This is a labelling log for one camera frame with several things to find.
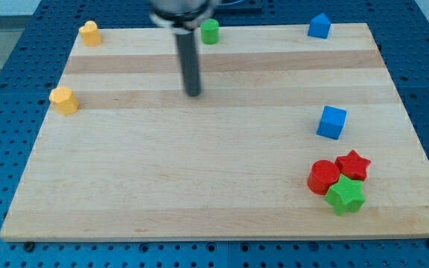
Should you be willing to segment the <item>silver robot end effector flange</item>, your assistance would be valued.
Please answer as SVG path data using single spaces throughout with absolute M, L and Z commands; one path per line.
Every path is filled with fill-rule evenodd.
M 194 30 L 212 17 L 220 0 L 148 0 L 148 4 L 154 24 Z

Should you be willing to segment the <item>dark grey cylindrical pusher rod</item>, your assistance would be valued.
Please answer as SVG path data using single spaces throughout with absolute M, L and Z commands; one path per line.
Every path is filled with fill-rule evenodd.
M 202 86 L 194 32 L 177 34 L 176 44 L 185 93 L 187 96 L 197 97 L 202 92 Z

